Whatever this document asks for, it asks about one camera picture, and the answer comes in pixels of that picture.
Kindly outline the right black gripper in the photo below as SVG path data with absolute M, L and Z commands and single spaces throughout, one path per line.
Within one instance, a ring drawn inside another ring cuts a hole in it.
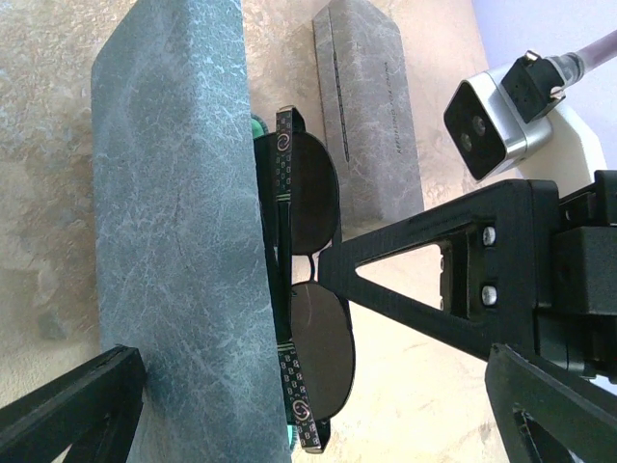
M 550 238 L 550 305 L 535 314 L 536 353 L 578 376 L 616 379 L 616 172 L 562 198 Z

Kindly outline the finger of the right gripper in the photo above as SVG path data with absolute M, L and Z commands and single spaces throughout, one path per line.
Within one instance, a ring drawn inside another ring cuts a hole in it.
M 329 248 L 318 279 L 477 359 L 496 343 L 538 353 L 558 205 L 552 181 L 503 180 Z

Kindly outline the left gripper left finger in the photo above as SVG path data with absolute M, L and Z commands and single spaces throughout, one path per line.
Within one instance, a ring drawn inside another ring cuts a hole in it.
M 143 409 L 146 370 L 117 345 L 1 409 L 1 460 L 125 462 Z

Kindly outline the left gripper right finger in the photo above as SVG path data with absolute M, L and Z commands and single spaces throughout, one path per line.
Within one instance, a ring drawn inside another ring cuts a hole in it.
M 614 462 L 616 396 L 535 354 L 495 344 L 485 384 L 511 462 Z

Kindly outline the blue glasses case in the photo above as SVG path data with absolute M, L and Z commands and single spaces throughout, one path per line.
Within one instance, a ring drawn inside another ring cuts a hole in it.
M 130 460 L 288 461 L 240 3 L 136 3 L 91 86 L 100 339 L 147 371 Z

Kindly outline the grey glasses case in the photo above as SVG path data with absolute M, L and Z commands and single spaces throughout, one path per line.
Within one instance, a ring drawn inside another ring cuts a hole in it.
M 312 21 L 324 131 L 346 230 L 424 208 L 400 31 L 370 1 L 332 1 Z

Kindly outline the black sunglasses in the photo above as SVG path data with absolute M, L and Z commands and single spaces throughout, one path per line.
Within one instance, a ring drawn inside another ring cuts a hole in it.
M 340 243 L 339 186 L 333 161 L 293 105 L 254 138 L 256 179 L 290 441 L 324 452 L 332 419 L 356 373 L 349 304 L 318 280 L 318 259 Z

